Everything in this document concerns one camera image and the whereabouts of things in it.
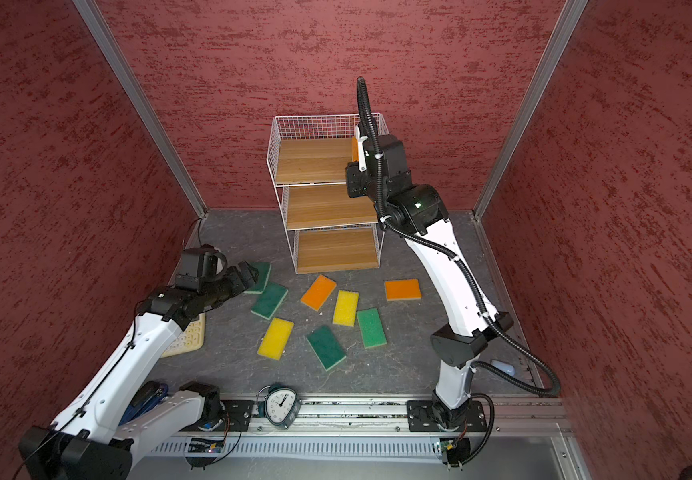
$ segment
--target wire rack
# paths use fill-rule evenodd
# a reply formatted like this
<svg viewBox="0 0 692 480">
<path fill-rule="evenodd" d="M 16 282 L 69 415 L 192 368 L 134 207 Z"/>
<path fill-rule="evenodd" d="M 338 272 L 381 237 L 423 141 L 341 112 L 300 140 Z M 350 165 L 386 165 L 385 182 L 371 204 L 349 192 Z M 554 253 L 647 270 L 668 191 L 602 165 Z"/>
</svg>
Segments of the wire rack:
<svg viewBox="0 0 692 480">
<path fill-rule="evenodd" d="M 381 113 L 373 113 L 378 125 L 379 135 L 388 135 L 389 129 L 386 120 Z M 284 115 L 276 116 L 271 122 L 271 136 L 268 141 L 268 152 L 266 164 L 271 181 L 274 182 L 274 191 L 277 196 L 277 204 L 282 216 L 285 234 L 287 236 L 287 246 L 297 273 L 298 260 L 298 237 L 301 231 L 323 231 L 323 230 L 346 230 L 370 228 L 373 232 L 373 240 L 377 253 L 378 264 L 380 264 L 380 250 L 383 247 L 383 232 L 378 238 L 375 224 L 356 224 L 328 226 L 324 228 L 312 228 L 303 230 L 287 229 L 287 212 L 290 203 L 290 188 L 296 185 L 277 185 L 277 167 L 279 165 L 279 149 L 282 140 L 312 140 L 321 138 L 350 138 L 354 135 L 354 127 L 359 123 L 359 114 L 341 115 Z M 345 181 L 322 182 L 319 185 L 345 184 Z"/>
</svg>

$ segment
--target alarm clock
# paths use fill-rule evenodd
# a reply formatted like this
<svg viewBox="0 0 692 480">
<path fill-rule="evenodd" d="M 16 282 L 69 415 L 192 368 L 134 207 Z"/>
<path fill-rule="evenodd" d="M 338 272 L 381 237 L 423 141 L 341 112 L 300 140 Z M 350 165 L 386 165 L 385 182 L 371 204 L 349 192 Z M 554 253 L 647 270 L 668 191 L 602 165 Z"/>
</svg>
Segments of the alarm clock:
<svg viewBox="0 0 692 480">
<path fill-rule="evenodd" d="M 258 406 L 258 413 L 268 418 L 271 425 L 287 429 L 301 410 L 301 400 L 295 390 L 279 384 L 271 386 L 266 399 Z"/>
</svg>

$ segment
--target wooden shelf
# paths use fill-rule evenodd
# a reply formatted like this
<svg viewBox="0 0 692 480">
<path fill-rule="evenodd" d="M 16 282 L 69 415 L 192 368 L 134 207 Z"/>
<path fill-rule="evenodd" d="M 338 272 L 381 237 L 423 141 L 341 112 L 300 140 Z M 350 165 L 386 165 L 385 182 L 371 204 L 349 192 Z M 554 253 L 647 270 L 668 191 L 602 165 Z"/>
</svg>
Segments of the wooden shelf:
<svg viewBox="0 0 692 480">
<path fill-rule="evenodd" d="M 350 138 L 282 140 L 277 163 L 277 186 L 346 182 L 351 161 Z"/>
<path fill-rule="evenodd" d="M 349 198 L 346 185 L 289 187 L 287 229 L 375 224 L 377 216 L 368 197 Z"/>
<path fill-rule="evenodd" d="M 378 268 L 372 228 L 299 232 L 297 273 L 362 268 Z"/>
</svg>

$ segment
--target textured red wall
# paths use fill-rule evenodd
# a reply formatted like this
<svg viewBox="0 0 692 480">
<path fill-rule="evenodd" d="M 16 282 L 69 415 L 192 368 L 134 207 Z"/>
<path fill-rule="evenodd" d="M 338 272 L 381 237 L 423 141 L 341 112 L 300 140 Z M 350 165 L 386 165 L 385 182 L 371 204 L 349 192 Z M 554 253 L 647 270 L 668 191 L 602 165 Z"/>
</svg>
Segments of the textured red wall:
<svg viewBox="0 0 692 480">
<path fill-rule="evenodd" d="M 413 178 L 471 208 L 563 0 L 99 0 L 208 206 L 276 206 L 279 114 L 373 110 Z"/>
<path fill-rule="evenodd" d="M 485 227 L 595 480 L 692 462 L 692 1 L 591 1 Z"/>
<path fill-rule="evenodd" d="M 168 279 L 193 216 L 74 5 L 0 2 L 0 478 Z"/>
</svg>

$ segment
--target robotic arm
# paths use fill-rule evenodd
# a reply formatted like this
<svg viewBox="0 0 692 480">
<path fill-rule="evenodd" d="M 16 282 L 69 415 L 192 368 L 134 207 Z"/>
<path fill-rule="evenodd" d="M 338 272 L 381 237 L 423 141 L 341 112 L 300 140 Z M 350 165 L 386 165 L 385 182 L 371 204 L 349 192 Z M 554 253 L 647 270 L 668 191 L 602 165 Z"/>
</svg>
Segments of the robotic arm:
<svg viewBox="0 0 692 480">
<path fill-rule="evenodd" d="M 404 146 L 393 135 L 378 135 L 367 85 L 357 80 L 360 123 L 354 146 L 355 161 L 346 167 L 349 197 L 368 196 L 374 202 L 379 225 L 405 239 L 420 258 L 447 311 L 448 324 L 431 336 L 440 361 L 439 381 L 433 392 L 433 419 L 443 430 L 454 431 L 465 422 L 471 397 L 473 368 L 481 367 L 539 396 L 557 396 L 560 382 L 532 352 L 505 331 L 513 321 L 490 302 L 463 258 L 447 209 L 430 185 L 413 184 Z M 552 381 L 539 389 L 501 372 L 477 357 L 488 341 L 502 338 L 533 360 Z"/>
<path fill-rule="evenodd" d="M 255 285 L 258 272 L 241 262 L 227 267 L 211 246 L 181 253 L 175 283 L 141 302 L 124 339 L 49 429 L 31 427 L 18 446 L 34 480 L 126 478 L 130 469 L 173 432 L 195 422 L 211 429 L 225 417 L 218 389 L 181 387 L 134 422 L 124 410 L 161 354 L 197 316 Z"/>
</svg>

